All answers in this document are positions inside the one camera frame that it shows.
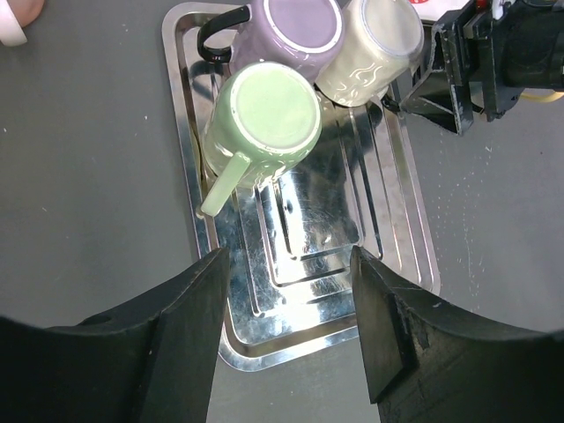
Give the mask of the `pale yellow mug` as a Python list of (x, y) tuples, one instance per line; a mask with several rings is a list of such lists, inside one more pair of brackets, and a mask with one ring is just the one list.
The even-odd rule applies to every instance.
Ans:
[(543, 95), (523, 92), (520, 95), (521, 100), (527, 100), (541, 104), (552, 103), (562, 99), (563, 97), (564, 97), (564, 92), (552, 92)]

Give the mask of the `cream white mug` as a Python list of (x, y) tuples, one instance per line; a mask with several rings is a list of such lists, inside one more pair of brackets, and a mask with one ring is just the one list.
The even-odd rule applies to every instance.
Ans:
[(353, 108), (382, 98), (397, 77), (415, 70), (424, 30), (405, 0), (350, 1), (343, 17), (343, 45), (315, 84), (329, 100)]

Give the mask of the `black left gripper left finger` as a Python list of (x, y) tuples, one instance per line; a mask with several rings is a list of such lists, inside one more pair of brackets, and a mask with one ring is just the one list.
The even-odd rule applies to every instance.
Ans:
[(1, 321), (4, 422), (203, 422), (230, 279), (215, 249), (75, 326)]

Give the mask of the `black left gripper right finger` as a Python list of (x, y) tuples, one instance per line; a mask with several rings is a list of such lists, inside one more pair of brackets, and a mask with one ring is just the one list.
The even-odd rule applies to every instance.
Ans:
[(369, 399), (383, 422), (560, 422), (563, 334), (496, 322), (351, 255)]

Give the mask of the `pink white mug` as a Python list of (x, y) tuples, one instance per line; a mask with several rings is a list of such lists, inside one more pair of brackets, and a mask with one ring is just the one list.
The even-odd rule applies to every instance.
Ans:
[(41, 14), (44, 0), (1, 0), (1, 43), (17, 47), (27, 43), (24, 28)]

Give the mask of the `light green mug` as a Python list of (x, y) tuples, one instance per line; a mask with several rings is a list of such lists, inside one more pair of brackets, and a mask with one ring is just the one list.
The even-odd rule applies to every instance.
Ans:
[(220, 88), (201, 141), (216, 175), (201, 212), (216, 216), (239, 187), (264, 185), (314, 149), (322, 130), (313, 86), (280, 63), (253, 63)]

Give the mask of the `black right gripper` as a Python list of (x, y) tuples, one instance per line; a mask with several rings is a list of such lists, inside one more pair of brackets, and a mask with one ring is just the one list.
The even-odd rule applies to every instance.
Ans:
[(563, 91), (562, 1), (471, 4), (473, 16), (472, 11), (447, 11), (425, 27), (419, 72), (399, 102), (402, 112), (458, 136), (473, 123), (471, 54), (465, 39), (478, 51), (475, 79), (489, 122), (503, 117), (527, 89)]

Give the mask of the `mauve purple mug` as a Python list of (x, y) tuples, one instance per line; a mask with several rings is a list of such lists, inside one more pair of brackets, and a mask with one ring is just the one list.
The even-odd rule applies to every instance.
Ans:
[(255, 0), (201, 26), (197, 51), (208, 63), (228, 64), (231, 73), (252, 63), (281, 63), (313, 85), (344, 37), (343, 13), (335, 1)]

